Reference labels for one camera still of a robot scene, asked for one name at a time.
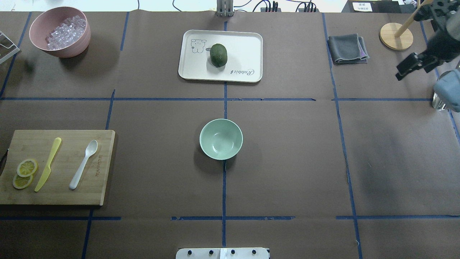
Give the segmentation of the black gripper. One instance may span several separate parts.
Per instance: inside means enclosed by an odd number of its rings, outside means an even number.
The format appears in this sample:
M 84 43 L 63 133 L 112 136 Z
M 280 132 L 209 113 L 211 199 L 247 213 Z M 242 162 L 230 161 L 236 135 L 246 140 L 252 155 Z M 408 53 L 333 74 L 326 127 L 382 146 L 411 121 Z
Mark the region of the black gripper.
M 452 61 L 459 56 L 459 5 L 458 0 L 425 0 L 415 11 L 414 21 L 432 19 L 439 24 L 435 35 L 428 41 L 426 54 L 438 60 Z

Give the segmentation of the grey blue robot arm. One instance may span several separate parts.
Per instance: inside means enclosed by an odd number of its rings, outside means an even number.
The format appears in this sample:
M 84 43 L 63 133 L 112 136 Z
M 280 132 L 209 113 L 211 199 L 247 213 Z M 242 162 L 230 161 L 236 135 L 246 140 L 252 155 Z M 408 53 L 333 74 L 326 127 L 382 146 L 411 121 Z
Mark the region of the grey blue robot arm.
M 460 14 L 458 0 L 425 0 L 414 16 L 415 21 L 432 19 L 436 25 L 434 36 L 427 49 L 418 54 L 421 68 L 430 72 L 437 66 L 449 63 L 460 52 Z M 447 108 L 459 112 L 459 72 L 448 72 L 433 87 L 437 97 Z

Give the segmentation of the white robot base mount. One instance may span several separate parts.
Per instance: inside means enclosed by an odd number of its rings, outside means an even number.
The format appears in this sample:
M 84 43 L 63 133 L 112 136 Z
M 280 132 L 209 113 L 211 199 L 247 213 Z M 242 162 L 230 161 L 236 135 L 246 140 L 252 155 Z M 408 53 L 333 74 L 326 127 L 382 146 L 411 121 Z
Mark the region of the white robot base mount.
M 216 247 L 179 249 L 176 259 L 270 259 L 270 250 L 264 247 Z

